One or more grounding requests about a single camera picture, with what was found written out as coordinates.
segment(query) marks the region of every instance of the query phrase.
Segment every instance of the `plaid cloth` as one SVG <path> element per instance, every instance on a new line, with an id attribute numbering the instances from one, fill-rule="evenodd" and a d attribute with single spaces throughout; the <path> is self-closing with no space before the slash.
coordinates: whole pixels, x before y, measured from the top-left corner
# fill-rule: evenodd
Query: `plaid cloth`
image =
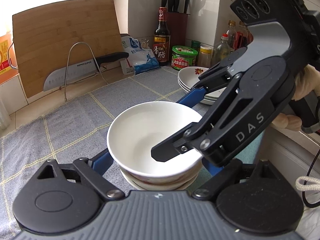
<path id="1" fill-rule="evenodd" d="M 176 70 L 163 67 L 126 78 L 70 100 L 0 138 L 0 239 L 12 239 L 19 233 L 12 214 L 13 200 L 46 159 L 72 163 L 82 156 L 95 156 L 107 147 L 108 127 L 122 111 L 143 102 L 176 102 L 183 97 L 177 74 Z M 194 107 L 201 115 L 208 108 L 204 104 Z M 240 159 L 252 162 L 257 148 L 254 146 L 252 153 L 244 153 Z M 133 189 L 116 163 L 104 178 L 125 193 Z M 208 178 L 210 175 L 203 168 L 193 189 Z"/>

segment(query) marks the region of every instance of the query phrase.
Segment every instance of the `green jar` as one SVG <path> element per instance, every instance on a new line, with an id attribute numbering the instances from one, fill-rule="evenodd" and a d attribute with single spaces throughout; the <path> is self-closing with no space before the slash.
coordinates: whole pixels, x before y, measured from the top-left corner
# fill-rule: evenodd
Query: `green jar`
<path id="1" fill-rule="evenodd" d="M 198 52 L 195 49 L 179 45 L 173 46 L 171 66 L 176 70 L 194 66 L 197 55 Z"/>

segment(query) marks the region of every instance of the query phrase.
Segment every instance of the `soy sauce bottle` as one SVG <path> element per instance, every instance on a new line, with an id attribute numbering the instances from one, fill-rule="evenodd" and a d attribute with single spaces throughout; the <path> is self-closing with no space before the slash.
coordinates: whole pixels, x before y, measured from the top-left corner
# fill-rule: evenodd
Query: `soy sauce bottle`
<path id="1" fill-rule="evenodd" d="M 170 31 L 167 26 L 167 8 L 159 8 L 159 26 L 155 30 L 153 53 L 160 66 L 165 66 L 169 61 Z"/>

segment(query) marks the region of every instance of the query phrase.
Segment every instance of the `white bowl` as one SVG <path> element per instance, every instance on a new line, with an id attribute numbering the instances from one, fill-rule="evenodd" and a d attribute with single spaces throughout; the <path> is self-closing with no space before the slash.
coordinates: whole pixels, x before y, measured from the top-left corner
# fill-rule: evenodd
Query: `white bowl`
<path id="1" fill-rule="evenodd" d="M 174 102 L 147 102 L 130 107 L 110 125 L 109 152 L 119 166 L 141 181 L 175 181 L 194 167 L 202 155 L 192 149 L 167 162 L 157 162 L 151 157 L 151 148 L 200 119 L 195 110 Z"/>
<path id="2" fill-rule="evenodd" d="M 146 190 L 140 186 L 138 186 L 134 181 L 132 181 L 131 179 L 129 179 L 122 171 L 122 176 L 125 178 L 125 180 L 132 186 L 134 187 L 135 189 L 137 190 Z M 191 180 L 187 181 L 185 184 L 183 184 L 181 187 L 178 187 L 177 189 L 175 190 L 184 190 L 186 189 L 187 187 L 189 187 L 195 180 L 196 178 L 198 177 L 198 174 L 196 174 Z"/>
<path id="3" fill-rule="evenodd" d="M 196 83 L 199 82 L 199 76 L 207 70 L 208 68 L 205 67 L 185 67 L 178 72 L 178 79 L 183 86 L 190 90 Z M 225 88 L 222 88 L 215 92 L 211 92 L 206 94 L 206 97 L 216 99 L 224 90 Z"/>
<path id="4" fill-rule="evenodd" d="M 186 88 L 184 88 L 180 83 L 179 83 L 179 85 L 181 86 L 181 88 L 183 89 L 183 91 L 186 94 L 190 92 L 190 90 L 187 90 Z M 206 98 L 204 98 L 203 100 L 200 101 L 200 103 L 203 103 L 203 104 L 206 104 L 206 105 L 209 105 L 209 106 L 212 106 L 214 102 L 215 102 L 215 100 L 213 100 L 213 99 L 209 100 L 209 99 L 206 99 Z"/>
<path id="5" fill-rule="evenodd" d="M 120 170 L 126 177 L 130 180 L 132 180 L 135 184 L 137 184 L 139 187 L 146 189 L 146 190 L 175 190 L 179 187 L 181 187 L 183 184 L 191 180 L 194 176 L 199 174 L 200 170 L 202 169 L 202 162 L 199 161 L 196 166 L 194 166 L 191 170 L 186 173 L 186 175 L 174 182 L 170 183 L 164 183 L 164 184 L 152 184 L 148 182 L 141 181 L 137 179 L 136 177 L 132 176 L 130 172 L 126 171 L 125 169 L 120 167 Z"/>

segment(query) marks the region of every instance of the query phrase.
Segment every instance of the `white rope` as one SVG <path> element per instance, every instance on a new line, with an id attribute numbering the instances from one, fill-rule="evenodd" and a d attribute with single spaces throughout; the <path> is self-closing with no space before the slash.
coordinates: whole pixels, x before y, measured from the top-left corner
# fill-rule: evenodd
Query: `white rope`
<path id="1" fill-rule="evenodd" d="M 312 182 L 314 184 L 311 185 L 303 185 L 304 181 Z M 309 177 L 309 176 L 302 176 L 297 178 L 296 180 L 296 188 L 300 191 L 309 191 L 309 190 L 318 190 L 320 191 L 320 179 Z"/>

